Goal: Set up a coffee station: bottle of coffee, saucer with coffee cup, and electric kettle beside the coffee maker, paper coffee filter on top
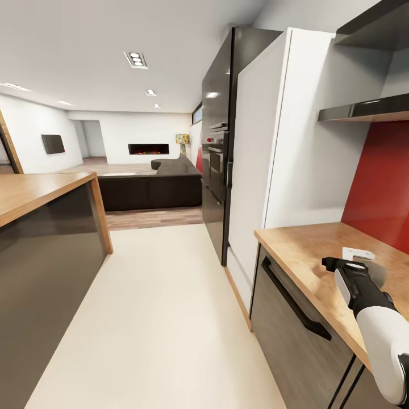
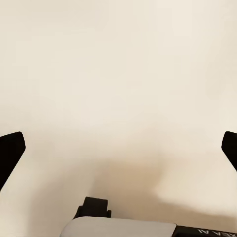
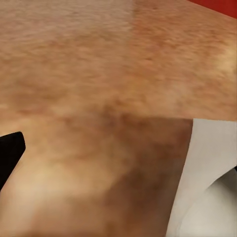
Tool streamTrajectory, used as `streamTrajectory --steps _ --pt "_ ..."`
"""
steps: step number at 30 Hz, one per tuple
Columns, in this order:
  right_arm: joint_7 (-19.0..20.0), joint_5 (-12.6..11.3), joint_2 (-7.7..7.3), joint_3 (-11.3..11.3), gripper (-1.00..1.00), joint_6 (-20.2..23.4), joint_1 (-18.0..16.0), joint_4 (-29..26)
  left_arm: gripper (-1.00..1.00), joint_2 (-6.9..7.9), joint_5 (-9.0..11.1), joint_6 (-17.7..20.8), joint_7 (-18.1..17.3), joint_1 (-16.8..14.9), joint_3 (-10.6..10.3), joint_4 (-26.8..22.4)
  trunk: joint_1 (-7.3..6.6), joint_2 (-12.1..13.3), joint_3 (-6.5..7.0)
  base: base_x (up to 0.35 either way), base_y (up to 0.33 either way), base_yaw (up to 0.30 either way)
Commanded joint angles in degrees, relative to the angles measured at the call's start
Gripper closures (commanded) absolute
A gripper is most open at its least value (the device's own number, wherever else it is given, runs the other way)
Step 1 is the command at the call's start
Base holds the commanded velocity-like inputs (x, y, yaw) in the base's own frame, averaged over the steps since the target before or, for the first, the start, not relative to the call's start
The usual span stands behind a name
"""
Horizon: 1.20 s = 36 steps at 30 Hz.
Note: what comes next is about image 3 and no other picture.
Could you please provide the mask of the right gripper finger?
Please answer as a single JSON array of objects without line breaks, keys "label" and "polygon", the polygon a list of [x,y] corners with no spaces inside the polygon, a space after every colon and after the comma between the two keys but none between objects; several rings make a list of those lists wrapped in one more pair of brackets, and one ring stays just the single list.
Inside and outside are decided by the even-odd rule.
[{"label": "right gripper finger", "polygon": [[0,190],[26,150],[21,131],[0,137]]}]

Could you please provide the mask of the paper coffee filter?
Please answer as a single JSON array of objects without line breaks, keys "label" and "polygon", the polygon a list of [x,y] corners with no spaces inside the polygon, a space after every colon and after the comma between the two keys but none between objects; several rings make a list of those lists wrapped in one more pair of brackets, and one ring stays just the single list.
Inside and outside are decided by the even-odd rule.
[{"label": "paper coffee filter", "polygon": [[237,237],[237,122],[193,118],[166,237]]}]

